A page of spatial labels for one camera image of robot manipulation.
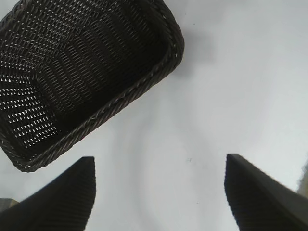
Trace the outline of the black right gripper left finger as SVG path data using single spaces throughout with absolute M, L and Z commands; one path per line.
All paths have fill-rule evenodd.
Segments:
M 2 211 L 0 229 L 83 231 L 95 197 L 94 157 L 82 157 L 39 191 Z

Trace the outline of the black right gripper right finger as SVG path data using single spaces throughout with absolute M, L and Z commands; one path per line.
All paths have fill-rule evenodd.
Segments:
M 308 199 L 239 154 L 226 156 L 224 189 L 241 231 L 306 231 Z

